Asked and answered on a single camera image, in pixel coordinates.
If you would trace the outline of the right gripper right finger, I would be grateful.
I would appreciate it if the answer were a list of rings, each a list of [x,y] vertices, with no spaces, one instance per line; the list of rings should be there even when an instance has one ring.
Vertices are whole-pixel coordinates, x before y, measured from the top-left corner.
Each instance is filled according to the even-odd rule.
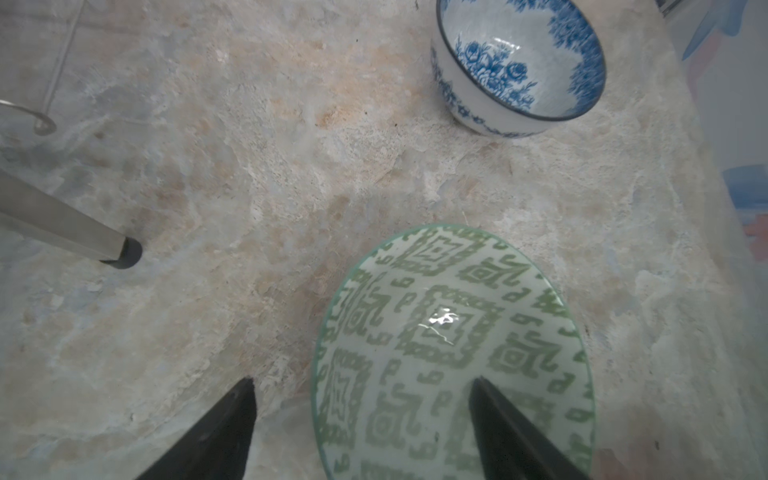
[[[488,379],[473,380],[468,404],[487,479],[588,479]]]

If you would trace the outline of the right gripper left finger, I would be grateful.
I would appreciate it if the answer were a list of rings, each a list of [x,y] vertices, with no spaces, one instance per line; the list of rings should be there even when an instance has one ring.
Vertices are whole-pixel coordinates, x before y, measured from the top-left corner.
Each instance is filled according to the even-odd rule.
[[[254,379],[244,377],[138,479],[243,478],[256,419]]]

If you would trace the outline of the pale green patterned bowl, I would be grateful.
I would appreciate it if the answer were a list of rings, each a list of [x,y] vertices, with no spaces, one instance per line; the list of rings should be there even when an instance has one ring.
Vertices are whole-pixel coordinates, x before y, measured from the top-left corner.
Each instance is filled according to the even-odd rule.
[[[468,407],[492,382],[589,473],[596,413],[579,329],[537,266],[503,239],[426,225],[346,276],[322,322],[311,380],[330,479],[479,479]]]

